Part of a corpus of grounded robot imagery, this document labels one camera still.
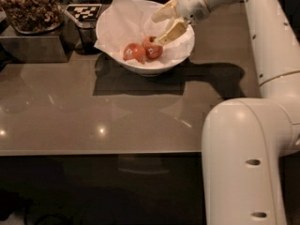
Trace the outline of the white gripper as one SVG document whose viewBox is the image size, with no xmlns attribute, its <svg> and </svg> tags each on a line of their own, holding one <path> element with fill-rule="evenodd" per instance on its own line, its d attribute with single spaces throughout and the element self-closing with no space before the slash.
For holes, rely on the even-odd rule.
<svg viewBox="0 0 300 225">
<path fill-rule="evenodd" d="M 151 17 L 154 23 L 171 19 L 154 43 L 164 46 L 175 41 L 186 33 L 189 24 L 200 23 L 209 15 L 210 9 L 204 0 L 169 0 Z"/>
</svg>

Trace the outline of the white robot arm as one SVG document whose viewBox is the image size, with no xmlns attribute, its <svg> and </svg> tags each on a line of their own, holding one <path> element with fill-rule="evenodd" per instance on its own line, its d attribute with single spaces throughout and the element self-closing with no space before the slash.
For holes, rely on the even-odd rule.
<svg viewBox="0 0 300 225">
<path fill-rule="evenodd" d="M 170 0 L 154 22 L 166 45 L 238 0 Z M 287 225 L 280 157 L 299 149 L 300 45 L 278 0 L 243 0 L 261 95 L 218 104 L 202 129 L 207 225 Z"/>
</svg>

